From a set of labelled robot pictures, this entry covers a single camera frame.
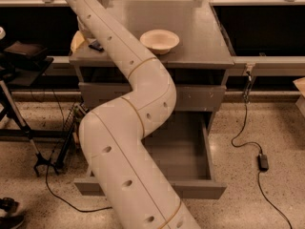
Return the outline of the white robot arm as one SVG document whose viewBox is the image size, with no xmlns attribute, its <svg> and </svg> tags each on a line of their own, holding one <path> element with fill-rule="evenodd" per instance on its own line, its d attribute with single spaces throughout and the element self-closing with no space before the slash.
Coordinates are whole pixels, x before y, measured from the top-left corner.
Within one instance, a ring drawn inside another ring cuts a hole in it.
<svg viewBox="0 0 305 229">
<path fill-rule="evenodd" d="M 171 76 L 98 0 L 66 1 L 132 86 L 79 126 L 83 154 L 123 228 L 201 229 L 142 144 L 173 112 Z"/>
</svg>

